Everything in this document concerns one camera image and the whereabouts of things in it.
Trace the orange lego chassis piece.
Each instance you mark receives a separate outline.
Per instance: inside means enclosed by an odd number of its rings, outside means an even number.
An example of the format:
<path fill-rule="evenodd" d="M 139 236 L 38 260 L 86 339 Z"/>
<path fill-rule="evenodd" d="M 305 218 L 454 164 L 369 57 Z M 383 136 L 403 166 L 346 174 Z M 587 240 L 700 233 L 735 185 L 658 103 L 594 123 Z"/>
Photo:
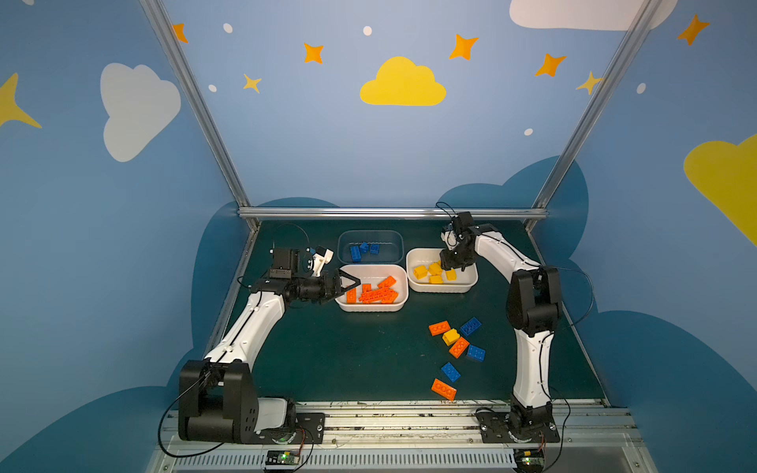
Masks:
<path fill-rule="evenodd" d="M 392 288 L 380 288 L 374 291 L 362 293 L 358 299 L 361 304 L 384 304 L 391 305 L 398 298 L 398 292 Z"/>

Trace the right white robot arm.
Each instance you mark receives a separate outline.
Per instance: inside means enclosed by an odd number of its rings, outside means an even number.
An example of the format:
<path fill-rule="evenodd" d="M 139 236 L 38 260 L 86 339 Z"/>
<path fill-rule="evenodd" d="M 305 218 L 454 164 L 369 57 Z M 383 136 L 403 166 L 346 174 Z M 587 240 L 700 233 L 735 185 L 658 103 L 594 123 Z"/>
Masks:
<path fill-rule="evenodd" d="M 489 225 L 442 232 L 444 269 L 463 270 L 482 257 L 510 284 L 507 319 L 516 335 L 516 381 L 510 432 L 525 439 L 554 423 L 548 386 L 551 343 L 561 318 L 559 271 L 519 251 Z"/>

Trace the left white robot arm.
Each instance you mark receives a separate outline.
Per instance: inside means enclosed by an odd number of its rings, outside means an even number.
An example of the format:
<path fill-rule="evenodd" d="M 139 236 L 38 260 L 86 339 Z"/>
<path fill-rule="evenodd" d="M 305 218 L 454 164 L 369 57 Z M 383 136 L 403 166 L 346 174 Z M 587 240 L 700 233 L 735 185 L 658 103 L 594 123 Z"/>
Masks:
<path fill-rule="evenodd" d="M 285 443 L 299 435 L 294 402 L 260 397 L 252 377 L 255 360 L 274 325 L 293 301 L 325 304 L 361 286 L 338 270 L 330 275 L 265 276 L 230 331 L 202 359 L 179 374 L 177 430 L 184 441 Z"/>

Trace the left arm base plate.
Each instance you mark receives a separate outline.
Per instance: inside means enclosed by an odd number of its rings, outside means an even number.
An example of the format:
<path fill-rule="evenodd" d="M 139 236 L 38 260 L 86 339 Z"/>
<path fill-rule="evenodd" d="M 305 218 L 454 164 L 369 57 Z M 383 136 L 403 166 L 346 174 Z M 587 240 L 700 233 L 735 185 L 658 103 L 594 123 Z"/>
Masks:
<path fill-rule="evenodd" d="M 252 435 L 253 445 L 321 445 L 325 431 L 325 413 L 297 413 L 283 429 L 267 429 Z"/>

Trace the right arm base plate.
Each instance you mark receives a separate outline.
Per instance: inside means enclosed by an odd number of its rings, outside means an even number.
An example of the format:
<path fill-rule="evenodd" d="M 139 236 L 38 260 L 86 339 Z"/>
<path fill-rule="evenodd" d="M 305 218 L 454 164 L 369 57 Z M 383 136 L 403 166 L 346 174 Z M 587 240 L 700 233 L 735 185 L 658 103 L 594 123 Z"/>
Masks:
<path fill-rule="evenodd" d="M 548 421 L 524 421 L 522 416 L 489 408 L 477 409 L 474 417 L 483 443 L 560 443 L 556 425 Z"/>

